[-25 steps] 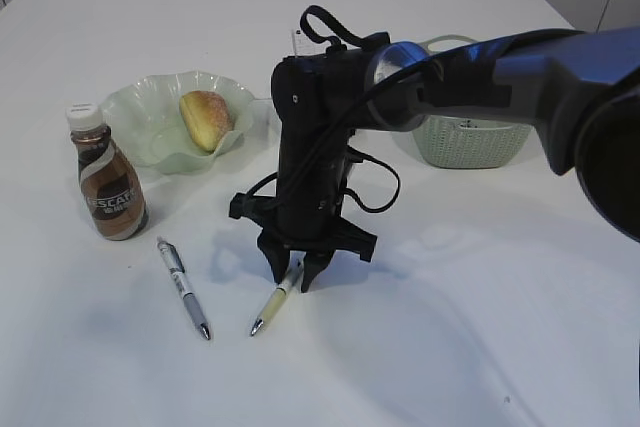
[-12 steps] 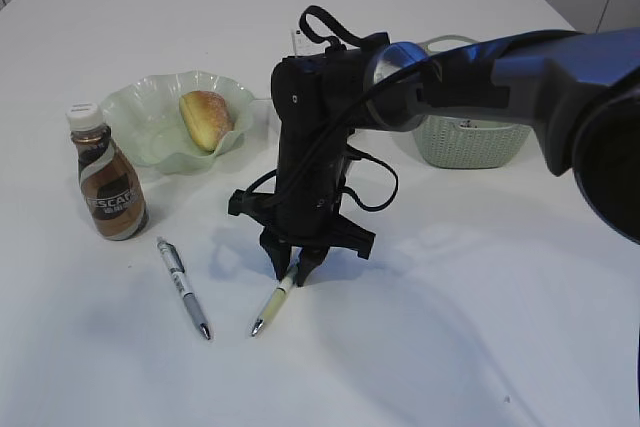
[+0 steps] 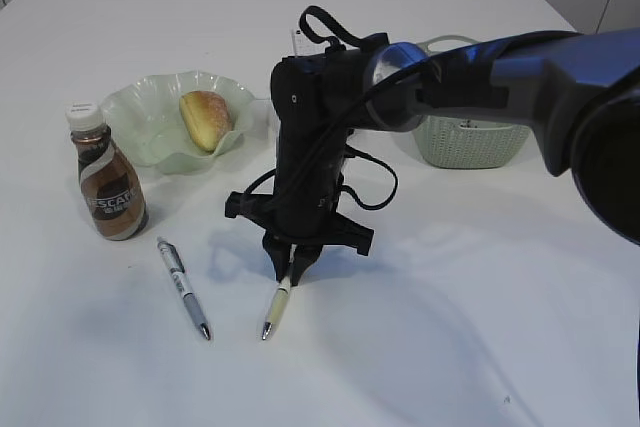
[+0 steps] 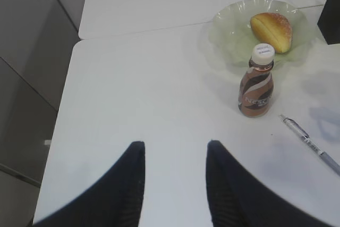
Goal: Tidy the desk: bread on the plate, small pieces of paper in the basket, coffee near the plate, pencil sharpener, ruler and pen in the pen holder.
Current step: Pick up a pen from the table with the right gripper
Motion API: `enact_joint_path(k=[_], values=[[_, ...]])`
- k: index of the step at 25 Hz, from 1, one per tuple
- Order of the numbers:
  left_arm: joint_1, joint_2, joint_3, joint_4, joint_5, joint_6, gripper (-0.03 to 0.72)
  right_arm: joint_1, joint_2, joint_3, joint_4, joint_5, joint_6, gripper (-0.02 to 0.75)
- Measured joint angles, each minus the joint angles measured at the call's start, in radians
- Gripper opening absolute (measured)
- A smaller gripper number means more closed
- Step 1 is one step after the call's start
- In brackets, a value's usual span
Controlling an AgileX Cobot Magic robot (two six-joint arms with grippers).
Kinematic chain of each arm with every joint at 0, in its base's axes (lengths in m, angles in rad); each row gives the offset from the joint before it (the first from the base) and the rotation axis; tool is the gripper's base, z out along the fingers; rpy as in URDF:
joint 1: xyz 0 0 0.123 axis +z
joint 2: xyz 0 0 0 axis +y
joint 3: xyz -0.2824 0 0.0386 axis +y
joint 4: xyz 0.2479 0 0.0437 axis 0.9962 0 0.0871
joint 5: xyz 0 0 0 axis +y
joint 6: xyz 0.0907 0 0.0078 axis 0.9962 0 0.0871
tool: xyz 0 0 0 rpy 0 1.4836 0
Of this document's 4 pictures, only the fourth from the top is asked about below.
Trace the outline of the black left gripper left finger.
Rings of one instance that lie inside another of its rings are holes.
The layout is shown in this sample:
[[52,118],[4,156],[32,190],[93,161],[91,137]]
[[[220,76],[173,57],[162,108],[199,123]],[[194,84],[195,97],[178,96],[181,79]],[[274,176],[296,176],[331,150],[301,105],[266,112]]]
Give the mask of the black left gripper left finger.
[[90,188],[35,226],[138,226],[146,176],[145,144],[132,142]]

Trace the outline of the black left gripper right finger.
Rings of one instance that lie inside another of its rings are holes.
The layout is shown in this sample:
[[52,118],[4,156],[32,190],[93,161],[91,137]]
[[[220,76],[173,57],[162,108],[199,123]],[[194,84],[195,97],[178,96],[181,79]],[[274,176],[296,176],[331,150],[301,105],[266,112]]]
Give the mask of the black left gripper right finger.
[[218,140],[207,146],[206,189],[213,226],[327,226],[264,186]]

